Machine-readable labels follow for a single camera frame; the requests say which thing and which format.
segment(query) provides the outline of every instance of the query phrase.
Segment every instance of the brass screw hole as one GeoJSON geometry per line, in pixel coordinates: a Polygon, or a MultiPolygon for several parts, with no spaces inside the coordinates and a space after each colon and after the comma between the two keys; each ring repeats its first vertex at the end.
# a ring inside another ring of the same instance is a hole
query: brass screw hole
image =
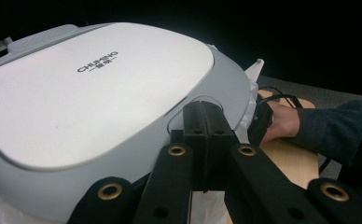
{"type": "Polygon", "coordinates": [[[184,155],[187,151],[185,150],[184,147],[181,146],[176,146],[176,147],[170,147],[169,150],[167,150],[169,152],[170,155],[172,156],[182,156],[184,155]]]}
{"type": "Polygon", "coordinates": [[[117,198],[122,192],[122,186],[118,183],[111,183],[102,186],[97,192],[97,196],[104,201],[117,198]]]}
{"type": "Polygon", "coordinates": [[[334,184],[324,183],[321,185],[320,189],[328,198],[335,201],[346,202],[350,199],[349,194],[344,189],[341,189],[334,184]]]}
{"type": "Polygon", "coordinates": [[[240,146],[238,150],[245,156],[254,156],[257,154],[257,152],[253,148],[247,146],[240,146]]]}

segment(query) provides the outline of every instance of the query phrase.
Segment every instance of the human hand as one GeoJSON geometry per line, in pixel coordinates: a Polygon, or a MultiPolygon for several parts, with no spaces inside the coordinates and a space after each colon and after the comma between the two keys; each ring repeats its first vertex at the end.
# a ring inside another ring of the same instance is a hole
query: human hand
{"type": "Polygon", "coordinates": [[[295,137],[299,131],[299,115],[295,108],[268,101],[273,110],[271,126],[266,130],[260,144],[279,137],[295,137]]]}

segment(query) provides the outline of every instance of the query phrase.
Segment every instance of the person's arm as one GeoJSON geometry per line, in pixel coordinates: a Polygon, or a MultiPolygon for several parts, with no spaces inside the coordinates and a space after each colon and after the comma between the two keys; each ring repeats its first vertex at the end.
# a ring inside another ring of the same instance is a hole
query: person's arm
{"type": "Polygon", "coordinates": [[[262,143],[273,138],[317,151],[343,165],[362,167],[362,101],[332,109],[290,108],[268,102],[272,125],[262,143]]]}

